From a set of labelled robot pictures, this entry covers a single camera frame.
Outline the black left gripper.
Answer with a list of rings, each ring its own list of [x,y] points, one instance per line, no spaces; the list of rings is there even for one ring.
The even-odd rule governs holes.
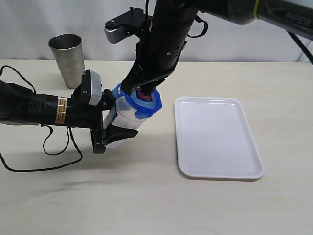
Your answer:
[[[100,102],[96,106],[83,103],[82,98],[82,89],[75,89],[70,99],[68,126],[90,129],[94,154],[102,154],[106,150],[105,146],[116,141],[134,138],[138,134],[137,130],[122,128],[112,124],[109,124],[104,130],[103,111],[112,108],[115,102],[111,90],[103,90]]]

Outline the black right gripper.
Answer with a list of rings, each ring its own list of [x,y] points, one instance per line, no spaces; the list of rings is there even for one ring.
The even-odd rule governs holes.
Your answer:
[[[148,62],[147,66],[144,66],[143,62],[136,58],[128,75],[121,83],[121,89],[127,94],[132,94],[137,87],[140,87],[144,95],[150,95],[158,85],[173,73],[175,68],[176,60],[169,68],[160,69],[156,63],[151,61]]]

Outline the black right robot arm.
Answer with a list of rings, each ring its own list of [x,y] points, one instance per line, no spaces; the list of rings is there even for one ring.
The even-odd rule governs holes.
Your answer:
[[[295,61],[299,51],[283,34],[313,37],[310,0],[158,0],[153,14],[131,9],[118,19],[124,36],[136,35],[136,60],[122,89],[150,94],[189,60]]]

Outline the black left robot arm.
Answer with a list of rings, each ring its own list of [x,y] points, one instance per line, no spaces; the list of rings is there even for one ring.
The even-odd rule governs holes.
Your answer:
[[[38,94],[15,83],[0,83],[0,121],[13,125],[55,125],[90,129],[92,148],[102,154],[106,146],[118,140],[133,138],[137,130],[103,126],[103,111],[113,107],[115,98],[105,89],[100,102],[93,106],[83,100],[80,88],[70,98]]]

